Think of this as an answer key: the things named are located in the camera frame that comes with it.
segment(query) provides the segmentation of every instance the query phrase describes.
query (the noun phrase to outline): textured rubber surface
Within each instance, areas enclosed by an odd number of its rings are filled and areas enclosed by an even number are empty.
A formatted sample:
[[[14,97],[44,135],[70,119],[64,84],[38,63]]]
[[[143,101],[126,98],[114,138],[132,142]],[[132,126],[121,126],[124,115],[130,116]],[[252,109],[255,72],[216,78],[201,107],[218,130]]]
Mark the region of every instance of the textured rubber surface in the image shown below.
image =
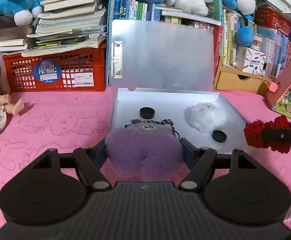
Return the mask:
[[[171,182],[118,182],[95,193],[71,218],[45,227],[8,223],[0,240],[284,240],[281,223],[265,227],[230,224],[211,214],[198,195]]]

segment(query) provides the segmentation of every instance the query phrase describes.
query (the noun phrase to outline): drawer handle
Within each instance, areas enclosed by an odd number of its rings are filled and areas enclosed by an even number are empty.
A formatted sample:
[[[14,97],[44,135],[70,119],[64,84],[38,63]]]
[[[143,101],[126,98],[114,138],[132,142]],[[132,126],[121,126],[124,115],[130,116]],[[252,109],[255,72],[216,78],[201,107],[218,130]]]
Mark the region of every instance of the drawer handle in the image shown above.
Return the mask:
[[[247,79],[250,78],[250,77],[239,75],[239,74],[237,74],[237,75],[238,75],[238,78],[241,79],[241,80],[247,80]]]

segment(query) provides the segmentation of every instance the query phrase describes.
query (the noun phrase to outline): purple plush toy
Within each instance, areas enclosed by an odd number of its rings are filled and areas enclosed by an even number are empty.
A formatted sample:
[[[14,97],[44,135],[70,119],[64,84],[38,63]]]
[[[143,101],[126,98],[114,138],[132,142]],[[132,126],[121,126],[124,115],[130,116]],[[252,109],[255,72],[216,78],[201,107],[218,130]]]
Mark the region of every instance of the purple plush toy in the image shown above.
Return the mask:
[[[170,125],[138,123],[113,130],[106,148],[118,175],[142,181],[167,181],[183,164],[182,145]]]

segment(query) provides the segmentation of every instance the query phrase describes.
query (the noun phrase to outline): toy house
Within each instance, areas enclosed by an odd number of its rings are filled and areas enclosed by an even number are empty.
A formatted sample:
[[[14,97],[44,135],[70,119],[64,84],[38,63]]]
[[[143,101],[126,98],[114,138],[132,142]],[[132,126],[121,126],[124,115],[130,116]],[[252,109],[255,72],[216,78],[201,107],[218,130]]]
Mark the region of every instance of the toy house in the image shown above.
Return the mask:
[[[273,111],[291,118],[291,61],[275,82],[268,81],[265,99]]]

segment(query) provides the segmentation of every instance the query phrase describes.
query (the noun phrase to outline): white plush toy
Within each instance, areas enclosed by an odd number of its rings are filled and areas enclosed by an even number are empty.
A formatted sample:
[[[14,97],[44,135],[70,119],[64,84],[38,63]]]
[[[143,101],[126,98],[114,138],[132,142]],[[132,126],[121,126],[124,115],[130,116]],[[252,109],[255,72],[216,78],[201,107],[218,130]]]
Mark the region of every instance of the white plush toy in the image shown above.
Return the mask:
[[[185,13],[207,16],[208,8],[206,3],[211,3],[213,0],[165,0],[167,6],[181,8]]]
[[[222,130],[225,122],[224,110],[212,103],[199,103],[191,109],[190,123],[201,133],[212,134],[214,130]]]

